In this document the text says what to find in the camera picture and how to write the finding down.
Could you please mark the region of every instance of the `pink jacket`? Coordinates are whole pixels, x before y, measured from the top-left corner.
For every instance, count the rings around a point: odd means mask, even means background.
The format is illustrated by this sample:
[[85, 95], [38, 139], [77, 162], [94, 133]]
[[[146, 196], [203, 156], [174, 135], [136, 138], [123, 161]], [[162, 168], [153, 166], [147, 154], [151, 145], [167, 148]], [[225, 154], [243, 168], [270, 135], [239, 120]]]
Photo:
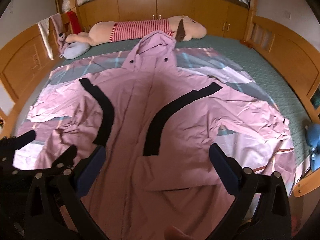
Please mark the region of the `pink jacket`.
[[121, 68], [60, 87], [32, 112], [73, 117], [52, 132], [36, 168], [50, 167], [71, 144], [78, 162], [93, 141], [107, 142], [107, 160], [82, 201], [110, 239], [160, 240], [168, 225], [205, 239], [233, 201], [208, 157], [219, 126], [262, 142], [290, 138], [267, 102], [178, 69], [174, 46], [153, 32]]

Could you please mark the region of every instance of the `wall outlet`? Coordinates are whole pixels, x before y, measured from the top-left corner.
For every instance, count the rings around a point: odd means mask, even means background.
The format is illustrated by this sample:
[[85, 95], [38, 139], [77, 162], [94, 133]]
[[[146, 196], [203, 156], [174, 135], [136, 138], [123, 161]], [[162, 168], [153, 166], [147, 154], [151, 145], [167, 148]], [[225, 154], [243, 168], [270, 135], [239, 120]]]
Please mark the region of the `wall outlet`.
[[284, 11], [284, 17], [285, 17], [286, 19], [288, 19], [288, 20], [291, 20], [291, 13], [288, 12], [287, 10]]

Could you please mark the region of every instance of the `white wall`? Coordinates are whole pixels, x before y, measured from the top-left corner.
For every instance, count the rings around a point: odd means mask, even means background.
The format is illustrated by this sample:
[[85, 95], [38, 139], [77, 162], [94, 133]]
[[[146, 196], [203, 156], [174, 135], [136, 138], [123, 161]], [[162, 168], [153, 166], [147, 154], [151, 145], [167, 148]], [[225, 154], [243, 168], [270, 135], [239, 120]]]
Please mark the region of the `white wall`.
[[320, 51], [320, 24], [305, 0], [258, 0], [257, 15], [290, 28]]
[[0, 49], [36, 22], [56, 13], [55, 0], [12, 0], [0, 18]]

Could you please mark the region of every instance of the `black trim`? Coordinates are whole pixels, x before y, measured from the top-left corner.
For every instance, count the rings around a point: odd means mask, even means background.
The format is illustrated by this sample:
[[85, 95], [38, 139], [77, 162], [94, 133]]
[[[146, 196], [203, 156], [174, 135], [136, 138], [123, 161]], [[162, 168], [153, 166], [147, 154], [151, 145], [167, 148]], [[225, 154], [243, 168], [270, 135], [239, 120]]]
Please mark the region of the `black trim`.
[[180, 109], [193, 101], [210, 96], [218, 92], [222, 87], [217, 83], [211, 83], [209, 86], [200, 89], [199, 91], [192, 90], [189, 93], [177, 98], [156, 113], [155, 117], [148, 128], [146, 141], [143, 149], [143, 156], [159, 155], [160, 139], [162, 130], [167, 120]]
[[95, 100], [97, 100], [98, 104], [102, 108], [103, 116], [101, 126], [93, 143], [105, 147], [111, 133], [111, 128], [115, 118], [115, 110], [109, 98], [100, 90], [98, 86], [92, 85], [87, 78], [81, 78], [79, 81], [83, 88], [90, 93]]

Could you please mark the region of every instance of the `red towel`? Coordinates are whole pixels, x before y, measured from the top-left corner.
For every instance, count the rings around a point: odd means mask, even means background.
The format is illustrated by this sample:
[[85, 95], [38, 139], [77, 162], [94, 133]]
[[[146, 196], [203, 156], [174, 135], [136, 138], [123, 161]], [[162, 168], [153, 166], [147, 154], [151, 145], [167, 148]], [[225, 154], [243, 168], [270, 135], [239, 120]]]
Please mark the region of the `red towel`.
[[75, 14], [75, 12], [69, 11], [69, 12], [67, 12], [67, 15], [68, 15], [70, 23], [71, 23], [73, 34], [78, 34], [78, 33], [82, 32], [82, 29], [81, 29], [79, 21], [78, 21], [78, 17]]

